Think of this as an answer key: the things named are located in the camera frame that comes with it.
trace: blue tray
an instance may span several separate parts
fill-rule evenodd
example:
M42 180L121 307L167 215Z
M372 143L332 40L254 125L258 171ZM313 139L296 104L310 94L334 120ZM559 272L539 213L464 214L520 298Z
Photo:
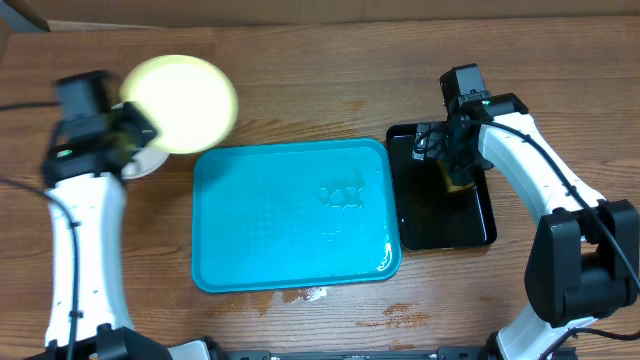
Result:
M371 139L210 150L193 280L211 293L384 280L400 266L389 160Z

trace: wooden table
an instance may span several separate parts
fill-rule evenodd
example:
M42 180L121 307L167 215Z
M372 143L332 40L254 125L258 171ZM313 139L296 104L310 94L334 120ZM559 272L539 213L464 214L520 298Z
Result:
M0 104L54 99L52 80L94 69L126 74L157 55L187 54L226 72L240 98L225 145L384 139L393 124L444 119L438 77L477 62L495 94L516 93L558 154L610 199L640 205L640 18L387 24L13 35ZM56 109L0 114L0 172L41 185ZM226 349L277 352L480 345L526 302L535 228L497 171L488 172L498 240L481 249L405 252L382 283L209 295L191 280L197 155L172 156L132 182L122 257L136 328L166 344L211 335ZM51 230L41 200L0 187L0 358L42 350L51 302ZM598 328L640 327L640 307ZM640 342L585 335L584 358L640 358Z

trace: yellow plate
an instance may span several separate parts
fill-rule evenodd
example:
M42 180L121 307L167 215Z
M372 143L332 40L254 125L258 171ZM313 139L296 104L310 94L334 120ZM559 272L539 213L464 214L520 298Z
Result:
M177 154L206 150L231 131L238 98L231 81L195 57L166 55L138 65L120 89L158 129L150 146Z

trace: black container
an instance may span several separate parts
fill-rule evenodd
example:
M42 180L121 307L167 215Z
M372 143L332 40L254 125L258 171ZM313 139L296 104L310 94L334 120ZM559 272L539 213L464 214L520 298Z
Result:
M497 231L484 170L473 171L475 186L450 191L436 160L412 158L416 128L395 125L387 131L402 245L420 250L493 243Z

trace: wire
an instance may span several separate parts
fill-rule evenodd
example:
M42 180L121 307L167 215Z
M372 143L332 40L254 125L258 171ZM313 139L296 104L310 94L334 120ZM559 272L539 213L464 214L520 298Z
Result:
M4 183L15 188L28 191L36 196L47 200L48 202L54 203L67 218L69 231L71 232L71 242L73 248L73 288L71 290L71 311L69 312L71 324L69 330L69 344L67 346L67 360L73 360L73 348L76 341L76 333L78 331L78 317L80 317L80 313L78 311L78 279L80 277L78 269L78 232L76 230L76 227L78 227L80 223L73 221L71 211L69 211L69 209L62 203L62 201L47 194L46 192L36 189L35 187L32 187L30 185L21 183L19 181L7 179L4 177L0 177L0 183Z
M33 102L33 103L18 103L18 104L9 104L0 106L0 111L5 110L18 110L18 109L28 109L28 108L37 108L37 107L55 107L60 105L57 102Z
M571 185L571 182L562 173L562 170L560 170L560 168L558 167L558 164L556 164L555 161L553 161L553 158L549 155L549 153L547 153L547 151L542 146L540 146L540 144L535 142L531 138L530 135L524 134L524 133L522 133L522 132L520 132L520 131L512 128L512 127L509 127L507 125L503 125L503 124L500 124L500 123L497 123L497 122L494 122L494 121L489 121L489 120L461 120L459 123L456 123L455 125L458 125L458 124L459 125L469 124L469 125L493 126L493 127L502 129L504 131L507 131L507 132L509 132L509 133L511 133L513 135L516 135L517 137L521 138L525 142L529 143L534 149L536 149L538 151L538 153L540 153L540 155L545 159L547 164L549 164L549 166L551 167L553 172L556 174L556 176L558 177L558 179L562 183L562 185L567 188L568 193L576 200L576 202L578 204L580 204L580 206L582 206L584 208L584 210L587 212L587 214L593 218L596 227L600 230L602 235L604 235L605 239L607 239L607 241L609 242L609 245L611 245L611 247L614 249L614 251L616 252L618 257L624 263L624 266L627 268L627 271L629 272L629 275L631 276L631 278L633 279L633 282L636 285L636 290L640 292L640 279L638 279L638 274L636 274L633 266L629 262L629 259L627 259L627 257L624 255L624 252L620 248L620 245L618 245L618 242L616 241L616 239L613 237L613 235L611 234L611 232L609 231L607 226L604 224L604 222L602 222L600 217L598 217L598 214L596 213L596 211L593 210L593 208L591 208L591 206L589 206L589 204L582 198L582 196L580 196L580 194L578 193L578 190L576 189L576 187ZM435 128L431 128L431 129L429 129L429 131L426 131L425 133L423 133L420 136L420 137L422 137L422 139L420 137L418 137L418 139L416 139L416 143L415 143L415 146L414 146L414 151L415 151L417 145L420 143L420 141L422 141L424 138L426 138L432 132L434 132L435 131L434 129ZM444 126L443 127L438 127L437 129L446 129L446 127L444 127ZM570 338L571 336L575 336L578 333L594 334L594 335L599 335L599 336L606 337L606 338L609 338L609 339L621 340L621 341L633 341L633 340L640 339L640 331L638 331L638 332L636 332L634 334L620 335L620 334L610 333L610 332L597 330L597 329L573 328L573 329L569 329L549 349L547 349L547 351L545 351L540 356L540 359L546 359L550 354L552 354L554 351L556 351L568 338Z

